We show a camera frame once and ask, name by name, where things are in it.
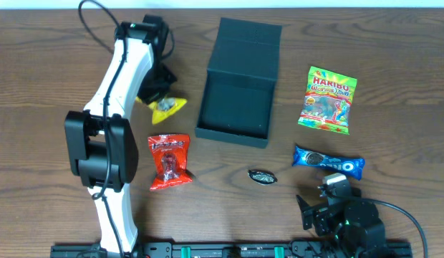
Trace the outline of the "yellow snack bag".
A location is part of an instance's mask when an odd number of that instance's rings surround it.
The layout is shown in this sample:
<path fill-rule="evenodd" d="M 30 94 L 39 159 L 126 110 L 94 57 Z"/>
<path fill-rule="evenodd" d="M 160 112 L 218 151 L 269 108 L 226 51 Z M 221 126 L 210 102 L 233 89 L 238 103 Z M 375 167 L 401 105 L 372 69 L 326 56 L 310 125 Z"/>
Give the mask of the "yellow snack bag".
<path fill-rule="evenodd" d="M 176 114 L 186 103 L 187 100 L 185 98 L 164 97 L 147 104 L 147 107 L 153 112 L 152 124 L 157 125 Z"/>

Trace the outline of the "red snack bag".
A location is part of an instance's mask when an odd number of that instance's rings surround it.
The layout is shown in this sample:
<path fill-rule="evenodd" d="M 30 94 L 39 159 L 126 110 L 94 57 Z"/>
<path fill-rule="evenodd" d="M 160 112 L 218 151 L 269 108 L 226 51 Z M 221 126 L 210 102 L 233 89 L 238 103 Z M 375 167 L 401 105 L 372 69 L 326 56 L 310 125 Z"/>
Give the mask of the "red snack bag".
<path fill-rule="evenodd" d="M 189 145 L 190 136 L 187 134 L 148 137 L 148 146 L 157 171 L 150 187 L 151 191 L 193 182 L 193 178 L 187 172 Z"/>

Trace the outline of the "green Haribo gummy bag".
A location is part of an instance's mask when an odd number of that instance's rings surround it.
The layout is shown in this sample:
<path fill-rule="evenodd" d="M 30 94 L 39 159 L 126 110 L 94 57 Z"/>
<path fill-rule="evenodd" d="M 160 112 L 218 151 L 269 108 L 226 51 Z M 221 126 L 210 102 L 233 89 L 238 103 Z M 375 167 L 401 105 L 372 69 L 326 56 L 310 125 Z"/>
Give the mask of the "green Haribo gummy bag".
<path fill-rule="evenodd" d="M 349 134 L 349 112 L 357 79 L 319 67 L 310 67 L 298 124 Z"/>

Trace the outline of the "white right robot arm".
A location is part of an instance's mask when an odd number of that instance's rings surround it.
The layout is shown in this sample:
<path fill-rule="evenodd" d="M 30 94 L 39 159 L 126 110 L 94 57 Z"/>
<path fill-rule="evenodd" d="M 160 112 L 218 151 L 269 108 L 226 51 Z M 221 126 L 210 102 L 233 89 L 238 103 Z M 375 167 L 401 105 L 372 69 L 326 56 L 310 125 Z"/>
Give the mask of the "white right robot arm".
<path fill-rule="evenodd" d="M 376 206 L 361 199 L 346 178 L 326 179 L 318 187 L 326 203 L 310 206 L 301 196 L 297 202 L 305 230 L 314 228 L 321 243 L 318 257 L 393 257 L 385 238 L 385 226 Z"/>

